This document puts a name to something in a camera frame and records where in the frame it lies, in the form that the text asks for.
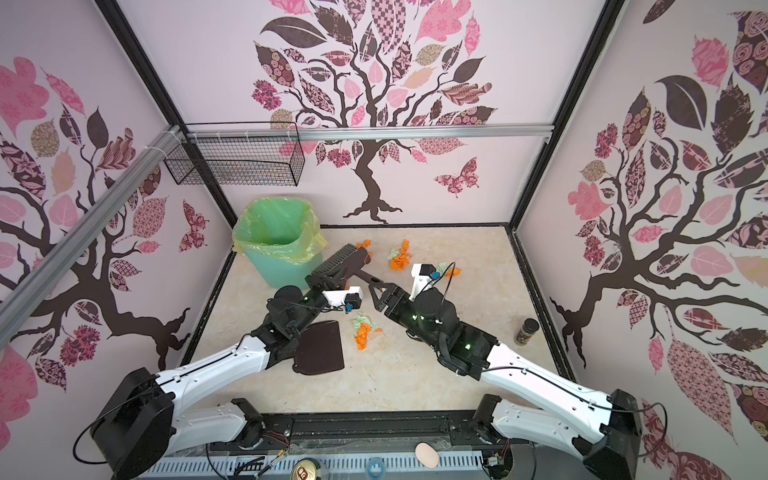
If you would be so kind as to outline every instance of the aluminum rail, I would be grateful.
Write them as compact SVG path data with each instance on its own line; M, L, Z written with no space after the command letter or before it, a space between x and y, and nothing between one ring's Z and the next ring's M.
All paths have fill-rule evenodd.
M188 125L188 137L272 137L285 135L284 129L230 129L222 124ZM450 138L450 137L549 137L552 124L486 124L486 125L445 125L439 127L353 127L353 128L302 128L301 140L339 141L339 140L377 140L380 138Z
M139 184L165 158L164 152L170 152L179 144L178 138L181 138L179 127L169 126L160 132L78 224L59 240L40 265L11 291L0 305L0 349L8 344L93 239L125 205Z

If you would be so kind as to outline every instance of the black wire mesh basket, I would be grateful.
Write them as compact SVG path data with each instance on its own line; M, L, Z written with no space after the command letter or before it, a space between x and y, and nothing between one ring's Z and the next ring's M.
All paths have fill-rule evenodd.
M165 166L176 183L199 185L214 180L223 185L297 186L304 168L304 152L296 124L247 123L265 124L265 128L190 132L165 158Z

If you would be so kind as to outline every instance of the blue tape roll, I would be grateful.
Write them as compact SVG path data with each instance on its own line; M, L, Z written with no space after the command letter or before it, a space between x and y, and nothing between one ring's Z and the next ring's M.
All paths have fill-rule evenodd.
M373 476L373 473L371 472L371 468L373 467L379 467L381 469L381 472L377 476ZM368 461L368 465L366 465L366 478L368 480L382 480L384 478L384 474L386 473L386 467L384 466L384 461L380 458L371 458Z

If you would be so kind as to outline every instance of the green trash can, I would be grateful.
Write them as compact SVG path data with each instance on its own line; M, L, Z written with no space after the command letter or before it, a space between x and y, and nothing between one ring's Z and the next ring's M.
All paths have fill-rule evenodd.
M274 288L308 288L304 277L323 262L328 242L310 202L273 197L252 202L232 231L234 250L245 253Z

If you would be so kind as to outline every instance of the beige floor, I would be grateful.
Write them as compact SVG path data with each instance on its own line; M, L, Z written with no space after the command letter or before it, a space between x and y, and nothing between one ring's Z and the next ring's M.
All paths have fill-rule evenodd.
M373 259L365 270L408 291L412 285L410 268L394 271L386 259L389 249L399 247L403 239L410 240L412 263L437 265L441 261L455 261L462 273L453 279L448 299L456 305L459 319L497 336L524 357L554 371L541 332L524 347L516 346L512 340L523 320L535 318L535 311L502 227L328 229L323 230L323 235L329 244L324 257L346 243L371 240L369 251ZM497 387L449 372L437 363L430 348L409 339L400 325L376 312L363 281L355 278L350 285L364 287L359 311L370 316L384 333L372 333L368 347L359 351L352 325L356 313L321 315L321 320L339 321L346 365L343 370L303 376L292 370L292 361L286 360L232 383L199 406L215 406L244 397L260 412L474 409L486 393L522 402ZM441 281L441 291L445 285L447 279ZM266 300L274 292L247 257L239 255L194 359L236 343L245 332L259 326L266 313Z

